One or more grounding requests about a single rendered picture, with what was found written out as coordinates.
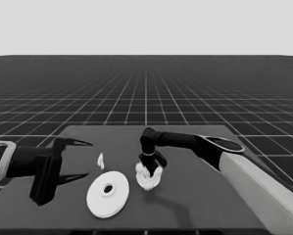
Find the large thick white disc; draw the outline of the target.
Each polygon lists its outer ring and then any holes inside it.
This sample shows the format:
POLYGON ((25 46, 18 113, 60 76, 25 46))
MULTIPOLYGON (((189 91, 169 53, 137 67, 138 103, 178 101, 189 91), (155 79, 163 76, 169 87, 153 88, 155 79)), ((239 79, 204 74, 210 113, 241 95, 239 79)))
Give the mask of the large thick white disc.
POLYGON ((119 171, 108 171, 98 176, 89 186, 86 204, 98 218, 108 218, 118 213, 129 195, 129 183, 119 171))

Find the white round carrier with pins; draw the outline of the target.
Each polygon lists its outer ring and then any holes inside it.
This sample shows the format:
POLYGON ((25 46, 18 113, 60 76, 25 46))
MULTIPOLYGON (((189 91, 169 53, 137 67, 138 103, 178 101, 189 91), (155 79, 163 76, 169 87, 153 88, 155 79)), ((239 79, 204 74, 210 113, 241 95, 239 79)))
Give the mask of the white round carrier with pins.
POLYGON ((160 180, 156 179, 156 178, 154 177, 154 175, 153 175, 153 176, 150 176, 150 173, 149 173, 147 167, 146 167, 144 173, 137 173, 137 172, 136 172, 135 177, 136 177, 137 183, 138 183, 139 180, 149 181, 150 184, 151 184, 151 189, 150 189, 150 190, 152 190, 153 188, 157 187, 158 184, 159 184, 160 181, 161 181, 161 179, 160 179, 160 180))

